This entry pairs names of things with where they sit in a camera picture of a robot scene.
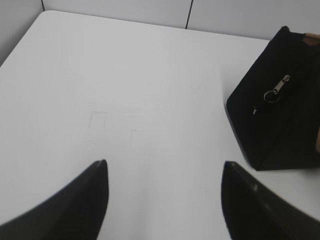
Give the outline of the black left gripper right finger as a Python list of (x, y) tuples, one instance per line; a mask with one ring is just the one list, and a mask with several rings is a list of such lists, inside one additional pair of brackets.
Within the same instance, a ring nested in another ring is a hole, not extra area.
[(320, 222), (270, 191), (234, 161), (223, 165), (221, 207), (233, 240), (318, 240)]

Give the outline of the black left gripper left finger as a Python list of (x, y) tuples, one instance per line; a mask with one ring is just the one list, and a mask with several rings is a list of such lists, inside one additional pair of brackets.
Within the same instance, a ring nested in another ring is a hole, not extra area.
[(96, 240), (109, 200), (108, 164), (93, 162), (56, 194), (0, 226), (2, 240)]

